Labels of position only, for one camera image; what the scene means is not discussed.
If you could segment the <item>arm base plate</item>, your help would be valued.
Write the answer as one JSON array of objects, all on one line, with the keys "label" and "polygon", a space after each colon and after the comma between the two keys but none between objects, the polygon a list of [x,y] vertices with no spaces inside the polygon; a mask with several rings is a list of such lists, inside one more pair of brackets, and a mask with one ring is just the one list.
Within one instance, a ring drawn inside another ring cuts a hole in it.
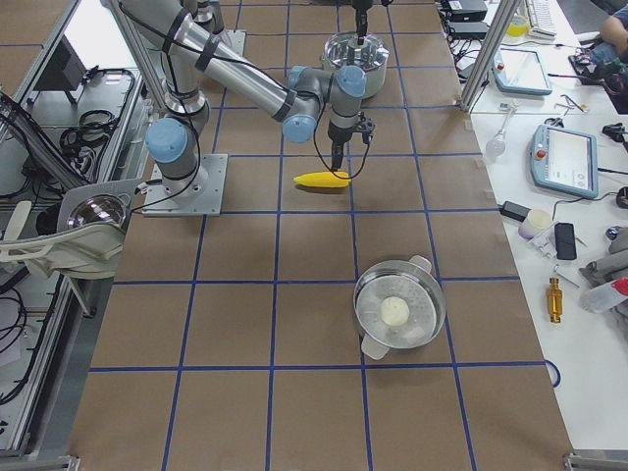
[{"label": "arm base plate", "polygon": [[200,170],[194,180],[174,182],[163,179],[157,164],[145,194],[141,214],[146,217],[219,216],[227,176],[228,154],[202,154]]}]

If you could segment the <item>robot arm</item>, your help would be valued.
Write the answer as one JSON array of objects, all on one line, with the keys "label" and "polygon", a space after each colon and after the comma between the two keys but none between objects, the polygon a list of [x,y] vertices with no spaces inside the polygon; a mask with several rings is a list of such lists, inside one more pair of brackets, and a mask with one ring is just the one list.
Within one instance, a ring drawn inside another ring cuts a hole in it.
[{"label": "robot arm", "polygon": [[237,54],[223,36],[224,23],[216,1],[122,1],[121,12],[155,46],[169,64],[172,93],[180,60],[264,110],[281,124],[288,141],[314,141],[323,115],[330,116],[331,159],[324,171],[304,174],[294,182],[304,187],[344,188],[353,176],[342,170],[344,150],[355,135],[372,142],[374,123],[365,116],[367,74],[352,62],[328,70],[295,66],[281,83]]}]

